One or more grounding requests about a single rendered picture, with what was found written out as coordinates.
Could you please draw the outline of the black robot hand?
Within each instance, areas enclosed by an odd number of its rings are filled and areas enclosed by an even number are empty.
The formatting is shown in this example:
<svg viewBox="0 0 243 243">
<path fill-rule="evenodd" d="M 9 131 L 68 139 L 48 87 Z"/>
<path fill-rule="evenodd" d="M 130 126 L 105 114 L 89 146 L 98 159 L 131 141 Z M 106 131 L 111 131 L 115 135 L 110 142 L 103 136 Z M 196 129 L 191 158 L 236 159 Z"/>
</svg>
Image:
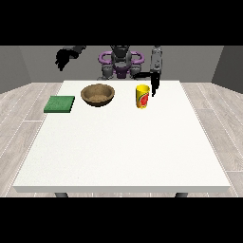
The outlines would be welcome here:
<svg viewBox="0 0 243 243">
<path fill-rule="evenodd" d="M 150 71 L 150 72 L 139 72 L 133 75 L 134 79 L 138 78 L 150 78 L 151 79 L 151 86 L 152 86 L 152 96 L 155 96 L 156 91 L 159 89 L 159 79 L 160 73 L 157 71 Z"/>
<path fill-rule="evenodd" d="M 79 53 L 72 49 L 60 49 L 56 54 L 55 64 L 60 70 L 63 70 L 70 58 L 78 58 Z"/>
</svg>

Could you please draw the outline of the yellow cup with melon print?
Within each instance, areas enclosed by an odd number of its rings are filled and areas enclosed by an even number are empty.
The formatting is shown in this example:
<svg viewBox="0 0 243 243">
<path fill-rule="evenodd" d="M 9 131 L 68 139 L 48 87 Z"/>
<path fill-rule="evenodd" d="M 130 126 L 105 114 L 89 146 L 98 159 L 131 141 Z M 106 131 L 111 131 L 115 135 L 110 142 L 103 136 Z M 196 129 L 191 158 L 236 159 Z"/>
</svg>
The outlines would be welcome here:
<svg viewBox="0 0 243 243">
<path fill-rule="evenodd" d="M 146 84 L 139 84 L 136 87 L 137 108 L 143 109 L 147 106 L 150 87 Z"/>
</svg>

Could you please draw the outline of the green square pad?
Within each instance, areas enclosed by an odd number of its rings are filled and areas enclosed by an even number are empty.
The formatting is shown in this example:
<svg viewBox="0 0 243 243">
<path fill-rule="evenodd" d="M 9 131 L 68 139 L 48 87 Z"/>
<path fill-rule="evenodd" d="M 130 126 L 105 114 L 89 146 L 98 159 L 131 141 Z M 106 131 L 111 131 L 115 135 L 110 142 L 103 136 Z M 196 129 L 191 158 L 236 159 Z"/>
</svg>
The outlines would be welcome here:
<svg viewBox="0 0 243 243">
<path fill-rule="evenodd" d="M 75 101 L 74 96 L 51 96 L 44 108 L 45 113 L 69 113 Z"/>
</svg>

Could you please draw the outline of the brown wooden bowl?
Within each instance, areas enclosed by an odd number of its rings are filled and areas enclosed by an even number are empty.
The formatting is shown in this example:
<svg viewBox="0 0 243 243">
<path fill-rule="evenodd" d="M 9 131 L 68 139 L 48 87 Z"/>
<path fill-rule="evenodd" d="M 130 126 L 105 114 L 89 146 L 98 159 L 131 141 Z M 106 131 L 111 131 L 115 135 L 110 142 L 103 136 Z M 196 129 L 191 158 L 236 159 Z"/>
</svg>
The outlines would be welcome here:
<svg viewBox="0 0 243 243">
<path fill-rule="evenodd" d="M 89 105 L 102 107 L 115 96 L 115 89 L 108 84 L 91 84 L 81 91 L 81 98 Z"/>
</svg>

